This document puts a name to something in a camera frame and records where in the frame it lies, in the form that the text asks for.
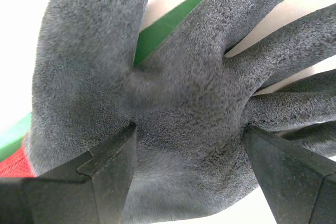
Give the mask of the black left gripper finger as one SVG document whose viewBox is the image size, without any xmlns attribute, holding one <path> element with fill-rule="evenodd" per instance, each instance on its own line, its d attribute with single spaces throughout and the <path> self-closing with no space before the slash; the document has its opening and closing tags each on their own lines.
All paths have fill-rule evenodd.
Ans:
<svg viewBox="0 0 336 224">
<path fill-rule="evenodd" d="M 137 162 L 129 126 L 35 178 L 1 178 L 1 223 L 120 223 Z"/>
<path fill-rule="evenodd" d="M 335 162 L 255 126 L 243 143 L 276 223 L 335 223 Z"/>
</svg>

